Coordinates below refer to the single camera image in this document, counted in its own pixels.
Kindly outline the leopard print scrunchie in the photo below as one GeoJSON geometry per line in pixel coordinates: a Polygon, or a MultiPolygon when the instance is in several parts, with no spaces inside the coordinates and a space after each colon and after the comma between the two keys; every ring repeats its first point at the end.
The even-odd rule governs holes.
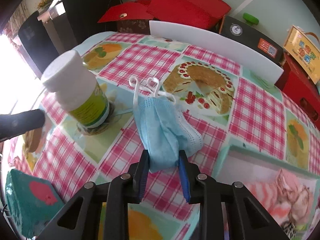
{"type": "Polygon", "coordinates": [[[290,240],[300,239],[297,227],[293,222],[287,220],[283,222],[280,227],[290,240]]]}

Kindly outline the red open gift bag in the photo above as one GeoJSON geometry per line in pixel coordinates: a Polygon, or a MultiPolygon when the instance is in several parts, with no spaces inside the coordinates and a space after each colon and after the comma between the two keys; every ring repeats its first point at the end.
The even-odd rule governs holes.
{"type": "Polygon", "coordinates": [[[114,5],[99,23],[115,23],[120,33],[149,34],[151,20],[210,30],[228,14],[223,0],[134,0],[114,5]]]}

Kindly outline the round orange bread toy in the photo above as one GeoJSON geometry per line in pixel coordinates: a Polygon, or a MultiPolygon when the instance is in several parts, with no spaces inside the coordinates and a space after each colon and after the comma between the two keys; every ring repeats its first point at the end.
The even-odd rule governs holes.
{"type": "Polygon", "coordinates": [[[43,146],[43,128],[33,129],[23,135],[24,153],[40,153],[43,146]]]}

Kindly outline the pink lace fabric bundle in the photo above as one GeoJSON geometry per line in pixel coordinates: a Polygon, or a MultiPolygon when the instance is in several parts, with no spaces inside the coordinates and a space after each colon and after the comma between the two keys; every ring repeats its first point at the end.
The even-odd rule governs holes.
{"type": "Polygon", "coordinates": [[[279,224],[291,222],[304,225],[309,221],[313,205],[313,192],[300,183],[295,174],[281,169],[276,176],[277,202],[270,215],[279,224]]]}

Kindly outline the colourful patterned tablecloth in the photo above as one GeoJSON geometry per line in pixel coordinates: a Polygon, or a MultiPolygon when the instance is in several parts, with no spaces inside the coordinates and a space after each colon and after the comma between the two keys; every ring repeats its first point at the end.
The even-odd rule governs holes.
{"type": "Polygon", "coordinates": [[[48,116],[40,153],[27,155],[23,138],[4,144],[2,177],[16,168],[48,180],[69,200],[87,181],[104,183],[125,172],[143,150],[131,112],[133,88],[158,78],[174,94],[185,119],[203,138],[191,157],[211,175],[218,153],[230,144],[250,148],[319,176],[319,130],[285,93],[240,64],[195,45],[142,34],[105,32],[76,47],[116,116],[98,134],[84,134],[76,121],[35,82],[14,113],[41,108],[48,116]]]}

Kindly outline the blue surgical face mask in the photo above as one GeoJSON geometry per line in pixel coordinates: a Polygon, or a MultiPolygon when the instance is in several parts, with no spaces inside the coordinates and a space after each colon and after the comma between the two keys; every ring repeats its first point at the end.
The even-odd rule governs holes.
{"type": "Polygon", "coordinates": [[[133,115],[140,139],[149,153],[152,173],[178,165],[179,151],[190,157],[203,148],[200,133],[185,119],[175,97],[160,90],[159,79],[150,77],[146,85],[132,76],[133,115]]]}

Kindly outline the white pill bottle green label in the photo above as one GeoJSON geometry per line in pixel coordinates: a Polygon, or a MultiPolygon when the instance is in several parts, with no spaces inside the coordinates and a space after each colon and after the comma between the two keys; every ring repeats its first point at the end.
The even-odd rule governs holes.
{"type": "Polygon", "coordinates": [[[76,50],[54,59],[41,76],[46,89],[82,127],[97,128],[108,117],[110,103],[95,75],[82,62],[76,50]]]}

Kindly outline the teal embossed plastic box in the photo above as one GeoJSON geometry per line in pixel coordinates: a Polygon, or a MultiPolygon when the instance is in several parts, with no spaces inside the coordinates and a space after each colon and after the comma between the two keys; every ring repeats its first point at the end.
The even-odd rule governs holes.
{"type": "Polygon", "coordinates": [[[64,206],[49,181],[16,169],[7,174],[5,198],[17,230],[27,238],[38,236],[64,206]]]}

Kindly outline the teal shallow cardboard tray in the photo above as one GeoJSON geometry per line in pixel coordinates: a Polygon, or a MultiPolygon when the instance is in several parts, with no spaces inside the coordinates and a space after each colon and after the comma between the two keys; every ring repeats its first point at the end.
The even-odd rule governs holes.
{"type": "Polygon", "coordinates": [[[298,225],[300,239],[308,239],[319,222],[319,176],[289,163],[260,153],[249,146],[230,144],[219,153],[211,176],[218,182],[231,184],[240,181],[244,185],[256,181],[276,182],[276,176],[285,169],[313,192],[313,205],[309,221],[298,225]]]}

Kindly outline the red gift box with window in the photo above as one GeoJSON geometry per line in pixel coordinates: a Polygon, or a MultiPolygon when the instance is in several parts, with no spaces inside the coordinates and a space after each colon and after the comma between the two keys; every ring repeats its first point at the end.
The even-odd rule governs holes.
{"type": "Polygon", "coordinates": [[[300,64],[288,53],[284,53],[284,72],[275,83],[308,116],[319,129],[319,93],[316,85],[307,78],[300,64]]]}

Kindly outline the black box with QR label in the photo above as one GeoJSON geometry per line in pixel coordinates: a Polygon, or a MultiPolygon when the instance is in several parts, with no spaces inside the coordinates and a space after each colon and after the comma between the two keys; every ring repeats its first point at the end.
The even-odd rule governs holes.
{"type": "Polygon", "coordinates": [[[230,16],[223,17],[219,34],[255,50],[277,65],[283,59],[283,48],[280,45],[257,29],[230,16]]]}

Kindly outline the pink white zigzag towel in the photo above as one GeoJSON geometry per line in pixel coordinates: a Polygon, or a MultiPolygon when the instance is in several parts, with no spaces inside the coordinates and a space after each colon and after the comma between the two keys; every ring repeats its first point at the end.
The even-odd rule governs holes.
{"type": "Polygon", "coordinates": [[[256,181],[245,186],[279,225],[289,221],[292,204],[280,192],[276,182],[256,181]]]}

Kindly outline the black cabinet with monitor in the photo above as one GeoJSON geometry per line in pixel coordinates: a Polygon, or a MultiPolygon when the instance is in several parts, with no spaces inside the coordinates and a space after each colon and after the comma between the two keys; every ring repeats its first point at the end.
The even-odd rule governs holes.
{"type": "Polygon", "coordinates": [[[119,4],[120,0],[58,0],[42,14],[32,13],[19,28],[18,37],[36,77],[41,77],[53,59],[87,38],[116,31],[116,23],[99,20],[110,7],[119,4]]]}

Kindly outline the green dumbbell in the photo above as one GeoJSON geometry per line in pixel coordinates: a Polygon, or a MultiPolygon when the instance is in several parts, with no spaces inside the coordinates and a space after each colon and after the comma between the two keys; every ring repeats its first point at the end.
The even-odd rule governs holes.
{"type": "Polygon", "coordinates": [[[245,20],[246,24],[248,24],[249,26],[259,24],[259,20],[256,17],[246,12],[243,13],[242,18],[245,20]]]}

